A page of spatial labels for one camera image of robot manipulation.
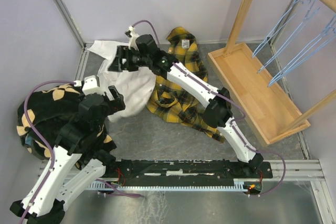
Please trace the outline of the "white shirt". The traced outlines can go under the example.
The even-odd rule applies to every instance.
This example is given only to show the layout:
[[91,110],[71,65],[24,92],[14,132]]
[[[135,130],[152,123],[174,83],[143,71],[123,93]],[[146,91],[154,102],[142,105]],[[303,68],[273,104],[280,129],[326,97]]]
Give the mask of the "white shirt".
[[117,91],[123,95],[125,109],[108,116],[110,122],[116,122],[121,118],[134,116],[141,112],[155,87],[156,76],[146,67],[137,71],[112,72],[108,68],[115,59],[118,46],[128,46],[127,43],[108,40],[96,40],[88,48],[90,52],[104,58],[97,76],[103,88],[115,86]]

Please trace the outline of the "yellow plaid shirt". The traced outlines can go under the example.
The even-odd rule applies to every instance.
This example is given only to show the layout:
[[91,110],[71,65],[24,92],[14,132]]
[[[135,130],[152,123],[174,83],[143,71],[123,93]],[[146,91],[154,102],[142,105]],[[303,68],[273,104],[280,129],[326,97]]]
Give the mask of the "yellow plaid shirt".
[[[177,58],[180,68],[189,70],[207,83],[208,73],[199,55],[196,37],[180,26],[172,29],[166,40],[170,43],[167,53]],[[220,143],[225,142],[223,133],[203,120],[205,108],[199,99],[185,90],[186,84],[181,86],[180,83],[157,76],[147,109],[167,123],[188,126]]]

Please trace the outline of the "wooden clothes rack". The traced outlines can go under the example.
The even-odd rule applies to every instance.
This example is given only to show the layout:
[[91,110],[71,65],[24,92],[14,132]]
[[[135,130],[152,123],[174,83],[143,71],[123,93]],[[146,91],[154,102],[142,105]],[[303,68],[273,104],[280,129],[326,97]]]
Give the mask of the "wooden clothes rack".
[[335,91],[301,113],[245,43],[237,43],[253,0],[242,0],[225,48],[208,53],[212,68],[234,100],[245,110],[246,121],[259,142],[271,145],[310,126],[308,118],[335,100]]

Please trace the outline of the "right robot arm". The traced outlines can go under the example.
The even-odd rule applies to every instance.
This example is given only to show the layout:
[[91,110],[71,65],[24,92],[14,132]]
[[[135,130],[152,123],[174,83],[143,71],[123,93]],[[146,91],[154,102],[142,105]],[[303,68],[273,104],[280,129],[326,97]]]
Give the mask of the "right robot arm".
[[246,177],[259,174],[263,156],[249,143],[229,108],[233,101],[225,88],[218,89],[201,80],[172,54],[161,50],[152,35],[132,37],[127,46],[118,45],[109,70],[137,71],[149,68],[155,75],[178,84],[205,108],[204,122],[224,135],[238,159],[238,167]]

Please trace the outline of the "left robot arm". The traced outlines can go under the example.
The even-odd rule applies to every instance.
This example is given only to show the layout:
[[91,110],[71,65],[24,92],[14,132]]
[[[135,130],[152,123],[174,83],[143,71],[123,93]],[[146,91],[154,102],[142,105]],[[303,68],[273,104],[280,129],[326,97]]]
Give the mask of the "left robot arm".
[[124,108],[114,86],[57,80],[48,91],[31,90],[18,110],[17,132],[48,164],[28,195],[10,207],[21,222],[60,223],[93,181],[115,173],[115,144],[104,122]]

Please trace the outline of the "black floral blanket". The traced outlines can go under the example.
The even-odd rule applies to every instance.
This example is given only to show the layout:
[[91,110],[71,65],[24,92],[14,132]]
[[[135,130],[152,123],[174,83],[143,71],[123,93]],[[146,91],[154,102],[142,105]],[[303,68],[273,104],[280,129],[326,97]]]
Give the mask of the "black floral blanket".
[[[60,129],[78,112],[83,92],[73,84],[63,84],[50,90],[34,92],[28,101],[28,116],[51,147]],[[30,127],[24,113],[24,104],[17,109],[17,133],[21,145],[40,160],[48,160],[50,151],[46,144]]]

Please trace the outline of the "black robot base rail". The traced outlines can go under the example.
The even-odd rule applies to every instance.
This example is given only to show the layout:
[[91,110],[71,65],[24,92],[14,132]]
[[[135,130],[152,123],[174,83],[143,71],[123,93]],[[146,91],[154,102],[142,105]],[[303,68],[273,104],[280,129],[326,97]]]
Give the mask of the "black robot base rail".
[[202,176],[232,179],[259,180],[273,178],[269,162],[261,162],[251,167],[241,161],[227,159],[215,160],[130,160],[122,159],[115,163],[114,169],[109,169],[104,178],[121,178],[122,184],[127,178],[157,177],[157,176]]

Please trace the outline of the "aluminium corner post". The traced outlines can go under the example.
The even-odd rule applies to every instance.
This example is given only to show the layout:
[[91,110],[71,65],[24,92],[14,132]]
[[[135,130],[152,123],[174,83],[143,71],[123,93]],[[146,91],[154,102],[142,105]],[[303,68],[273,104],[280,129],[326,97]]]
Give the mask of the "aluminium corner post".
[[81,36],[80,31],[79,31],[77,25],[75,24],[75,21],[74,21],[72,15],[70,14],[66,4],[64,3],[63,0],[53,0],[53,1],[54,1],[55,5],[57,6],[61,16],[63,17],[66,25],[70,29],[70,32],[72,33],[75,41],[77,42],[77,44],[81,48],[84,48],[85,45],[86,45],[85,40]]

